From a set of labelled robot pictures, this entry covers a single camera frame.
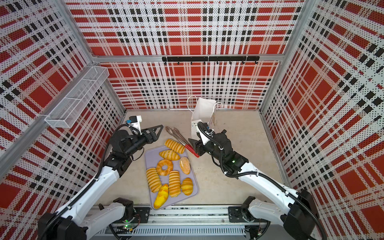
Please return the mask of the metal tongs red handle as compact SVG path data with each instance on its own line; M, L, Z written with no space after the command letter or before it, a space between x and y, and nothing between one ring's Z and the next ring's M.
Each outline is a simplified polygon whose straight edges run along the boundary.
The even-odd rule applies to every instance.
M170 128L166 126L166 131L177 139L189 152L191 152L195 157L199 158L200 156L194 151L193 147L188 143L188 141L182 136L180 131L177 128Z

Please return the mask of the striped bread roll top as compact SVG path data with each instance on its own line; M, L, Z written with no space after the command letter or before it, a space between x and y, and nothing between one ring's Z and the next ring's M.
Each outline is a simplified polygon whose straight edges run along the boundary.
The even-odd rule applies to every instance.
M183 154L185 152L185 146L172 139L167 139L165 146L178 154Z

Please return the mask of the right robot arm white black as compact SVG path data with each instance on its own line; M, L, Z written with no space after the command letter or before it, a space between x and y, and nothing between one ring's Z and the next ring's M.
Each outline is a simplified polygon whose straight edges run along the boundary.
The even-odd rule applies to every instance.
M279 224L295 240L312 240L314 229L319 230L323 240L328 238L314 197L308 191L289 188L263 173L233 150L226 131L215 133L203 122L198 122L197 128L199 140L189 142L199 156L209 154L226 177L247 183L272 201L269 204L248 197L242 205L245 220L263 219Z

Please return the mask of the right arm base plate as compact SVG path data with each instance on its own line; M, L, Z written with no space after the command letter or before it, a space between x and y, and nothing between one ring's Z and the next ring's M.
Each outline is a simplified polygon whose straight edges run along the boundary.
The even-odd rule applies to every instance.
M230 223L267 223L267 220L255 218L247 209L235 206L228 207Z

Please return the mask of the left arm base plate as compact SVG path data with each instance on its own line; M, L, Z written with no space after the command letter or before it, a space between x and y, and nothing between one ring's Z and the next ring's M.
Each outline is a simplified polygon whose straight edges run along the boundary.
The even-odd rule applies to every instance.
M125 224L146 224L150 216L150 210L150 207L126 207L120 221Z

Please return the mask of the round sesame bun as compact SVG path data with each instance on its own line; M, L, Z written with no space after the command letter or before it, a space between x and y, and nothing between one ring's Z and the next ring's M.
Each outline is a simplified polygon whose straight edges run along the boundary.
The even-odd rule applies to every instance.
M191 165L189 159L187 157L182 157L180 158L179 163L182 172L186 175L189 175L191 172Z

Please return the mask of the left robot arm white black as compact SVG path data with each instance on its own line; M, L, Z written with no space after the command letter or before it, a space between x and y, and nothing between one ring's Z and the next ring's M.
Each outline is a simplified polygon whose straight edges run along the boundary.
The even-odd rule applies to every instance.
M87 214L97 200L123 176L133 162L133 155L147 144L156 142L163 125L140 130L139 123L117 127L108 146L109 156L103 156L96 175L73 198L55 213L45 213L38 221L40 240L90 240L94 235L117 220L133 218L133 203L116 199L98 213Z

